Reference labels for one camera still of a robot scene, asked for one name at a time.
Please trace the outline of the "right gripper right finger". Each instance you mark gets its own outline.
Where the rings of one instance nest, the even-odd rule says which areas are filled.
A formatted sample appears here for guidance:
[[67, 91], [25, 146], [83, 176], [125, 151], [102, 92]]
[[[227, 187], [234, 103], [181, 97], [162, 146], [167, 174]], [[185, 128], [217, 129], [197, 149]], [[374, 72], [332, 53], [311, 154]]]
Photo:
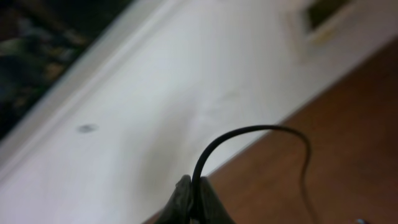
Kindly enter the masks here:
[[198, 221], [200, 224], [235, 224], [206, 177], [200, 179]]

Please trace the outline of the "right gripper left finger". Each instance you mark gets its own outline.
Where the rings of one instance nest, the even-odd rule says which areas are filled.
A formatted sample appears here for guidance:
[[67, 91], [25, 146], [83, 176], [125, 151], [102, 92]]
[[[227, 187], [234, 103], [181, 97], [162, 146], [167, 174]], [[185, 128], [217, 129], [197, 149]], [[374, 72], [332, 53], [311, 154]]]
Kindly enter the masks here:
[[169, 201], [160, 213], [155, 224], [189, 224], [192, 208], [192, 181], [189, 175], [183, 175], [176, 183]]

